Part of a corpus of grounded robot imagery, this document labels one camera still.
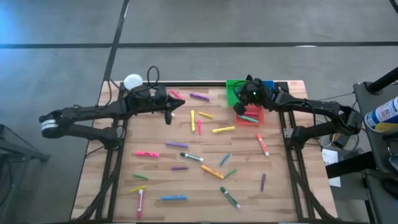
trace black stand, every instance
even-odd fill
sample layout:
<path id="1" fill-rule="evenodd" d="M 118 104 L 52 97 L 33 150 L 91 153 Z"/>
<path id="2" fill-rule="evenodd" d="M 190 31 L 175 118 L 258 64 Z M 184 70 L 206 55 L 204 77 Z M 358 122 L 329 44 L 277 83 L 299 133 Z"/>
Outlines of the black stand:
<path id="1" fill-rule="evenodd" d="M 0 150 L 6 151 L 10 156 L 26 156 L 32 159 L 40 159 L 41 162 L 47 162 L 50 157 L 48 154 L 32 148 L 3 124 L 0 124 Z"/>
<path id="2" fill-rule="evenodd" d="M 47 162 L 49 157 L 48 154 L 41 153 L 31 146 L 14 131 L 0 124 L 0 190 L 5 192 L 1 194 L 0 223 L 7 223 L 7 215 L 13 206 L 15 192 L 27 167 L 26 163 L 13 167 L 11 160 L 19 162 L 39 159 L 41 162 Z"/>

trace green marker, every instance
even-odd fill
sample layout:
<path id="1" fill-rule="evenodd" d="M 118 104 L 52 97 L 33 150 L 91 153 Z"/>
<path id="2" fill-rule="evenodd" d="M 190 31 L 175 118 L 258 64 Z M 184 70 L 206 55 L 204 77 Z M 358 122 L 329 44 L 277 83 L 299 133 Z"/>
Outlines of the green marker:
<path id="1" fill-rule="evenodd" d="M 240 208 L 241 205 L 235 201 L 234 198 L 232 198 L 232 196 L 229 195 L 228 191 L 225 190 L 224 187 L 220 187 L 220 190 L 225 194 L 225 196 L 229 199 L 229 201 L 235 206 L 235 208 Z"/>
<path id="2" fill-rule="evenodd" d="M 226 179 L 227 177 L 231 176 L 231 175 L 234 174 L 236 171 L 237 171 L 237 169 L 231 170 L 227 175 L 225 175 L 224 179 Z"/>
<path id="3" fill-rule="evenodd" d="M 132 176 L 133 177 L 137 177 L 137 178 L 141 178 L 141 179 L 144 179 L 144 180 L 149 180 L 148 177 L 145 177 L 145 176 L 139 175 L 139 174 L 133 174 Z"/>

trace gray floor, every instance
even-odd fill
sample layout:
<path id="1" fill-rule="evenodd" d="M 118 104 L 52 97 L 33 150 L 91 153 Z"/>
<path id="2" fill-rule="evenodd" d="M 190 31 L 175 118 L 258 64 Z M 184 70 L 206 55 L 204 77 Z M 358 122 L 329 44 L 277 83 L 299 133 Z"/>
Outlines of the gray floor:
<path id="1" fill-rule="evenodd" d="M 123 0 L 0 1 L 0 44 L 111 43 Z M 130 42 L 397 41 L 398 14 L 388 0 L 132 0 L 121 35 Z M 87 141 L 44 139 L 38 117 L 98 100 L 110 49 L 0 49 L 0 123 L 42 151 L 30 162 L 11 223 L 68 220 Z M 119 49 L 111 78 L 146 74 L 161 80 L 305 80 L 320 99 L 353 91 L 397 66 L 398 47 Z M 336 99 L 352 104 L 353 96 Z M 369 150 L 365 135 L 360 146 Z M 339 216 L 364 220 L 355 175 L 333 194 Z"/>

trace pink marker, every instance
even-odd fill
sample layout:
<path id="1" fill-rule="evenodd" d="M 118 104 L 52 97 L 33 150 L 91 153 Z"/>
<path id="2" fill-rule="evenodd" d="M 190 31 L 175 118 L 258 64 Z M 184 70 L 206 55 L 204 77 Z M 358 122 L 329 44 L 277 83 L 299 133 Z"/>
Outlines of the pink marker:
<path id="1" fill-rule="evenodd" d="M 159 153 L 157 152 L 142 152 L 142 151 L 136 151 L 136 156 L 150 156 L 150 157 L 156 157 L 158 158 L 160 156 Z"/>
<path id="2" fill-rule="evenodd" d="M 201 121 L 198 119 L 198 133 L 201 135 Z"/>
<path id="3" fill-rule="evenodd" d="M 137 206 L 137 218 L 142 217 L 142 201 L 144 200 L 144 190 L 140 189 L 138 191 L 138 206 Z"/>
<path id="4" fill-rule="evenodd" d="M 173 93 L 173 95 L 174 95 L 175 97 L 177 97 L 178 99 L 182 100 L 182 96 L 179 95 L 179 93 L 177 93 L 177 92 L 174 91 L 174 90 L 172 90 L 171 92 Z"/>

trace red marker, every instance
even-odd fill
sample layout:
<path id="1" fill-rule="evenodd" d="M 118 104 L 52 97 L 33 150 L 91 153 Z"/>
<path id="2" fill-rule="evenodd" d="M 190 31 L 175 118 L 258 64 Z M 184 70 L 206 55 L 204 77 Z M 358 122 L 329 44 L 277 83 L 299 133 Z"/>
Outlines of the red marker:
<path id="1" fill-rule="evenodd" d="M 179 95 L 179 93 L 177 93 L 177 92 L 174 91 L 174 90 L 172 90 L 171 92 L 173 93 L 173 95 L 174 95 L 175 97 L 177 97 L 178 99 L 182 100 L 182 96 Z"/>
<path id="2" fill-rule="evenodd" d="M 262 151 L 264 152 L 264 155 L 266 155 L 266 157 L 269 156 L 269 152 L 267 150 L 267 146 L 264 144 L 264 141 L 262 141 L 261 135 L 257 134 L 257 139 L 259 140 L 259 143 L 262 147 Z"/>
<path id="3" fill-rule="evenodd" d="M 198 133 L 201 135 L 201 121 L 198 119 Z"/>
<path id="4" fill-rule="evenodd" d="M 142 201 L 144 200 L 144 190 L 138 191 L 138 207 L 137 207 L 137 218 L 142 217 Z"/>

